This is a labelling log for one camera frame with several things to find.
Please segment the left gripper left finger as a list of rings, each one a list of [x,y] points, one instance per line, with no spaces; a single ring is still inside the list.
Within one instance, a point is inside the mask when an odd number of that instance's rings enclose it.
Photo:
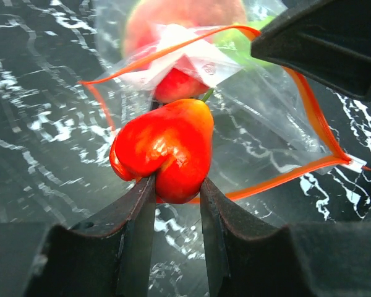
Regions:
[[[85,296],[146,296],[153,243],[155,177],[71,230],[81,239],[77,270]]]

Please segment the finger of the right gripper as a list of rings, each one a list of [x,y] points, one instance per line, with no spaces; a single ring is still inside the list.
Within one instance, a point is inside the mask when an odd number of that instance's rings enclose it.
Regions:
[[[296,1],[250,53],[371,104],[371,1]]]

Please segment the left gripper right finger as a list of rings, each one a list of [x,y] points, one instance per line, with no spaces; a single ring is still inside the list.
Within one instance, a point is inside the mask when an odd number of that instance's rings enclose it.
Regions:
[[[288,228],[277,228],[229,200],[210,180],[200,191],[211,296],[289,296]]]

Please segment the red fake wax apple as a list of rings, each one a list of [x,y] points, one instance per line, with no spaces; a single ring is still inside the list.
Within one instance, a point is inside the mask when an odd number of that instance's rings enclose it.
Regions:
[[[121,128],[111,146],[110,164],[124,181],[155,176],[158,200],[188,203],[211,167],[213,127],[204,101],[176,100]]]

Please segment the clear zip top bag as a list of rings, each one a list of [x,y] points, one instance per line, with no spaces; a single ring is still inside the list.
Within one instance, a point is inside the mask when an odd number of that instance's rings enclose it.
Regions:
[[[159,1],[93,1],[95,9],[96,47],[108,74],[128,61],[120,61],[126,39],[128,20],[141,12],[142,3]],[[286,10],[284,1],[240,1],[245,18],[224,16],[218,25],[247,20],[253,28],[262,28]],[[209,178],[226,194],[290,173],[320,157],[329,148],[309,124],[299,91],[290,76],[279,66],[244,69],[217,85],[208,99],[215,119],[213,161]],[[313,91],[323,100],[323,111],[334,125],[328,126],[336,140],[346,127],[350,111],[345,99],[331,90],[312,83]],[[112,122],[120,130],[126,122],[146,112],[152,95],[115,78],[96,89],[107,103]],[[237,201],[255,215],[273,215],[279,222],[318,220],[367,220],[371,209],[371,172],[351,173],[344,166],[327,167],[306,173],[294,181],[269,191]]]

